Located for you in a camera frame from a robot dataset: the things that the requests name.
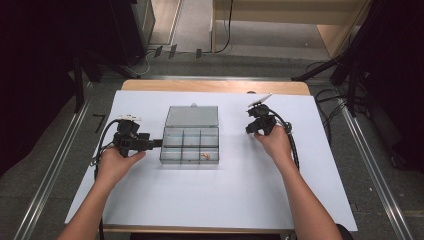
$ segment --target white table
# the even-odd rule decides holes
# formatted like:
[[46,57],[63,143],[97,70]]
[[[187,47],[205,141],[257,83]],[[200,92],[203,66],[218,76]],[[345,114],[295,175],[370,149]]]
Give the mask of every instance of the white table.
[[[245,133],[246,110],[262,94],[118,91],[108,122],[141,116],[140,132],[162,138],[169,106],[218,106],[219,165],[162,165],[148,151],[111,193],[106,230],[127,232],[281,233],[293,229],[282,178],[260,144]],[[357,227],[311,96],[274,95],[266,104],[293,125],[301,174],[333,219]],[[106,135],[112,139],[115,127]],[[89,167],[66,218],[93,184]]]

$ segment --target person's left hand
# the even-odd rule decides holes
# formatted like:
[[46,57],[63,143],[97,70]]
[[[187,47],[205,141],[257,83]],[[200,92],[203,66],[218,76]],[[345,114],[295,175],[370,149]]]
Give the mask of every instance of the person's left hand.
[[125,176],[131,166],[144,156],[146,156],[146,152],[138,152],[131,157],[124,158],[118,149],[106,149],[100,157],[96,182],[112,189]]

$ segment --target person's right hand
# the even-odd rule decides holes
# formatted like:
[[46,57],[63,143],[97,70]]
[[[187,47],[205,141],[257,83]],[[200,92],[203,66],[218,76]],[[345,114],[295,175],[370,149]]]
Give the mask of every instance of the person's right hand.
[[268,136],[255,133],[255,138],[262,144],[265,151],[274,161],[291,159],[289,138],[282,126],[274,126]]
[[118,149],[106,149],[100,157],[99,172],[96,183],[112,189],[128,172],[132,165],[146,156],[146,152],[138,152],[131,157],[123,157]]

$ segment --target clear plastic box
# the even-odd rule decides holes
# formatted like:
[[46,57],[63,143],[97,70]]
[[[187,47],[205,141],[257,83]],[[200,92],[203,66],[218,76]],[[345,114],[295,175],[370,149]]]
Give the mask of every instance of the clear plastic box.
[[218,164],[218,107],[171,106],[160,161],[163,164]]

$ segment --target wooden table edge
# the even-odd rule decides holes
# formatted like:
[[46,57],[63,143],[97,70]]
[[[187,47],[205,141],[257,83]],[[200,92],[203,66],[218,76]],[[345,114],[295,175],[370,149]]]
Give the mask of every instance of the wooden table edge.
[[306,83],[286,81],[129,79],[123,83],[121,90],[311,95]]
[[130,233],[190,233],[190,234],[288,234],[294,229],[247,229],[247,228],[209,228],[209,227],[157,227],[157,226],[120,226],[104,225],[105,232]]

